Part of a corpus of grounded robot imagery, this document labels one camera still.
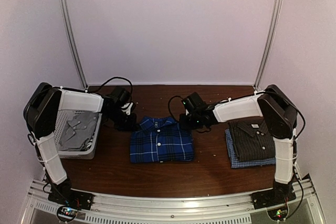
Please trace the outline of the left circuit board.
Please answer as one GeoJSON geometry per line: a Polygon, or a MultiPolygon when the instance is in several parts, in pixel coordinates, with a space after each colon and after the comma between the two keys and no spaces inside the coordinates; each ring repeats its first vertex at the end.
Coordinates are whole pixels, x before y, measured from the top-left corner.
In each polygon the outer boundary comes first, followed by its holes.
{"type": "Polygon", "coordinates": [[[60,206],[56,211],[56,216],[60,221],[70,222],[76,219],[78,210],[69,206],[60,206]]]}

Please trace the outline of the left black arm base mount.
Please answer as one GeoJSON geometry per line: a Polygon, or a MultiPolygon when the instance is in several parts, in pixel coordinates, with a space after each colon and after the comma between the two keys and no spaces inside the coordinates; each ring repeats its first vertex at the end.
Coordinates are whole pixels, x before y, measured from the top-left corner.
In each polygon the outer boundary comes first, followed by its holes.
{"type": "Polygon", "coordinates": [[[48,193],[48,200],[60,205],[69,206],[79,210],[90,210],[94,195],[72,189],[71,181],[67,178],[59,185],[46,180],[47,185],[51,186],[48,193]]]}

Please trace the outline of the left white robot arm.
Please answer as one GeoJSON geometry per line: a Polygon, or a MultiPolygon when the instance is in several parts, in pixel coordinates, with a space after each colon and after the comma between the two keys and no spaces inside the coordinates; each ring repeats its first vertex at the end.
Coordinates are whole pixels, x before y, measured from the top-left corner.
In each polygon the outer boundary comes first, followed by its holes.
{"type": "Polygon", "coordinates": [[[59,111],[85,111],[100,113],[109,118],[119,131],[133,131],[136,115],[133,113],[132,91],[121,86],[109,94],[53,87],[42,82],[27,102],[23,117],[29,133],[34,138],[37,154],[46,171],[49,182],[58,186],[54,192],[64,205],[71,205],[75,192],[64,185],[68,179],[55,143],[55,126],[59,111]]]}

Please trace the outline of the front aluminium rail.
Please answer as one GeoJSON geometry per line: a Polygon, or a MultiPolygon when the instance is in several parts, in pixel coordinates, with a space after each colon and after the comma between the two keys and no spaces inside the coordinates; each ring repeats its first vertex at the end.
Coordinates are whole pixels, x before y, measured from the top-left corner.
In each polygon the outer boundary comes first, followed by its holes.
{"type": "MultiPolygon", "coordinates": [[[[301,180],[303,199],[297,211],[284,222],[272,220],[276,205],[255,208],[252,193],[190,198],[145,198],[92,193],[90,210],[81,210],[70,223],[326,223],[318,195],[310,179],[301,180]]],[[[50,186],[33,180],[19,223],[64,223],[59,207],[48,201],[50,186]]]]}

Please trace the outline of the grey shirt in basket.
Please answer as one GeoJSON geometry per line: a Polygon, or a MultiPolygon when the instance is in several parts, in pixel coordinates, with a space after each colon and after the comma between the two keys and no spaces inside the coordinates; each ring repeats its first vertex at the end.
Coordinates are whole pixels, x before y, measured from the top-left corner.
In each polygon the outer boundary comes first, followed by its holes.
{"type": "Polygon", "coordinates": [[[98,114],[93,112],[83,112],[68,119],[59,140],[58,150],[87,151],[92,146],[97,121],[98,114]]]}

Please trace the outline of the light blue checked folded shirt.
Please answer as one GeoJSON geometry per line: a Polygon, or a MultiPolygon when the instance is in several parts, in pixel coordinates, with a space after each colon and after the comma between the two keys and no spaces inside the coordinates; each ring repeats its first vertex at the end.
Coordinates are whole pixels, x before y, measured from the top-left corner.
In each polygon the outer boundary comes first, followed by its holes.
{"type": "Polygon", "coordinates": [[[228,157],[230,160],[230,166],[232,169],[238,169],[238,168],[249,168],[249,167],[257,167],[257,166],[267,166],[267,165],[275,165],[276,159],[273,158],[267,158],[267,159],[259,159],[254,161],[239,161],[238,157],[234,150],[233,145],[233,138],[230,134],[229,129],[225,130],[225,140],[226,140],[226,146],[228,151],[228,157]]]}

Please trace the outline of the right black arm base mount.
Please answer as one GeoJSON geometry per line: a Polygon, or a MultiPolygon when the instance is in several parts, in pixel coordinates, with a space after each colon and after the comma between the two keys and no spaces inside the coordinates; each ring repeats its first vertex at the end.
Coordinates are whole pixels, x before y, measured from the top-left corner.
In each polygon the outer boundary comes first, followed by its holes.
{"type": "Polygon", "coordinates": [[[295,200],[296,194],[293,190],[292,181],[283,184],[274,180],[271,189],[254,192],[251,199],[254,209],[261,209],[283,205],[288,201],[295,200]]]}

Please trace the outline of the left aluminium frame post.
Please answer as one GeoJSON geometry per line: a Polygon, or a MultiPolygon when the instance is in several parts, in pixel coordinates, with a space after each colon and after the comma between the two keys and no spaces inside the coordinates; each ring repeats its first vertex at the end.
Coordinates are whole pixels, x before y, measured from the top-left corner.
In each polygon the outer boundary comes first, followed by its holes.
{"type": "Polygon", "coordinates": [[[66,37],[68,40],[68,44],[69,44],[70,52],[71,52],[72,59],[75,65],[75,69],[79,77],[81,86],[84,89],[86,89],[88,87],[88,84],[87,84],[86,77],[85,77],[83,67],[82,67],[79,54],[78,54],[76,40],[75,40],[75,36],[74,36],[72,24],[71,24],[71,19],[70,19],[68,3],[67,3],[67,0],[59,0],[59,1],[60,1],[61,13],[63,16],[64,25],[65,25],[66,37]]]}

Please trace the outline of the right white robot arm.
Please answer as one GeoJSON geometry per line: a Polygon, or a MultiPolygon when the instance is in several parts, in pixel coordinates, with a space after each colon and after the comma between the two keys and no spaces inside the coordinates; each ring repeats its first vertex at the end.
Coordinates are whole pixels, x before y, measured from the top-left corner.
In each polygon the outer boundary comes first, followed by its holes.
{"type": "Polygon", "coordinates": [[[182,99],[185,112],[179,123],[183,129],[198,130],[203,127],[252,117],[262,117],[275,143],[275,183],[269,192],[272,203],[279,204],[289,196],[289,184],[296,163],[295,141],[299,110],[281,89],[271,84],[262,91],[240,98],[228,98],[207,104],[196,92],[182,99]]]}

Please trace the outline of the right circuit board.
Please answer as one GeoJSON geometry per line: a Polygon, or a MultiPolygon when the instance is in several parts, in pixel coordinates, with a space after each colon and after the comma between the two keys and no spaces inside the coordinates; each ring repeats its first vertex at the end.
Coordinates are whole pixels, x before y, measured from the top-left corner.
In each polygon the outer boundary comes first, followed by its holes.
{"type": "Polygon", "coordinates": [[[286,206],[267,210],[268,217],[273,221],[282,221],[288,216],[288,208],[286,206]]]}

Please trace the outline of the blue plaid long sleeve shirt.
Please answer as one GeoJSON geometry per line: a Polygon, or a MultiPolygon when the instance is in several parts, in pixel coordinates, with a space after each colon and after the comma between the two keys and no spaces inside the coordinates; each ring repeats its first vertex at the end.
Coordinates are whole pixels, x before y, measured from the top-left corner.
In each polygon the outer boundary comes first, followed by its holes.
{"type": "Polygon", "coordinates": [[[172,117],[145,116],[130,138],[130,162],[190,162],[194,159],[192,132],[172,117]]]}

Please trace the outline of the aluminium frame post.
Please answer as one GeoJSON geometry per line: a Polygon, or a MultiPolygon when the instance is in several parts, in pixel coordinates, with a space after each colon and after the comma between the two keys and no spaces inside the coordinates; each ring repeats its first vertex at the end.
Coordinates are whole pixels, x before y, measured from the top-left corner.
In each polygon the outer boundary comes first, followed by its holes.
{"type": "Polygon", "coordinates": [[[63,16],[64,25],[65,25],[66,37],[68,40],[68,44],[69,44],[70,52],[71,52],[72,59],[75,65],[75,69],[79,77],[81,86],[84,89],[86,89],[88,87],[88,84],[87,84],[86,77],[85,77],[83,67],[82,67],[79,54],[78,54],[76,40],[75,40],[75,36],[74,36],[72,24],[71,24],[71,19],[70,19],[68,3],[67,3],[67,0],[59,0],[59,1],[60,1],[61,13],[63,16]]]}
{"type": "Polygon", "coordinates": [[[270,56],[270,52],[272,49],[272,44],[274,42],[274,38],[276,35],[276,28],[279,22],[279,17],[282,9],[282,4],[284,0],[274,0],[274,5],[272,8],[272,13],[271,13],[271,19],[270,19],[270,24],[269,24],[269,29],[268,29],[268,34],[261,58],[261,62],[258,68],[257,76],[254,82],[254,89],[259,90],[260,89],[260,84],[262,81],[262,77],[265,73],[266,66],[267,66],[267,61],[270,56]]]}

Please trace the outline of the dark striped folded shirt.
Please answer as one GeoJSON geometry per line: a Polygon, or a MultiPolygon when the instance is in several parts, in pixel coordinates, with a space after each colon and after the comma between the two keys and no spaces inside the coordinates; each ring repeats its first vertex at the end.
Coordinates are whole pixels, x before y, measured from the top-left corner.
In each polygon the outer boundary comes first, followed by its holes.
{"type": "Polygon", "coordinates": [[[264,119],[235,120],[228,126],[240,162],[275,157],[275,144],[264,119]]]}

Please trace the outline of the circuit board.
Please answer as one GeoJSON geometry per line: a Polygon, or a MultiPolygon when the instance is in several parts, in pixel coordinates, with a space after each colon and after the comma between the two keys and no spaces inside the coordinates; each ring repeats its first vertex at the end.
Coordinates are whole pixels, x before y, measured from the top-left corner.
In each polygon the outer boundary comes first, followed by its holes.
{"type": "Polygon", "coordinates": [[[268,217],[273,221],[282,221],[288,216],[288,208],[286,206],[267,210],[268,217]]]}
{"type": "Polygon", "coordinates": [[[56,216],[60,221],[70,222],[76,219],[78,210],[69,206],[60,206],[56,211],[56,216]]]}

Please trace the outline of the white plastic laundry basket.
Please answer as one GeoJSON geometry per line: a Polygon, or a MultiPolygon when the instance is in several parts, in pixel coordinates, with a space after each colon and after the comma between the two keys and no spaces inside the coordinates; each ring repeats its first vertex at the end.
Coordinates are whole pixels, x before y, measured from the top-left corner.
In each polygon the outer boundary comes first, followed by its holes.
{"type": "Polygon", "coordinates": [[[93,159],[102,115],[62,110],[57,114],[55,144],[61,159],[93,159]]]}

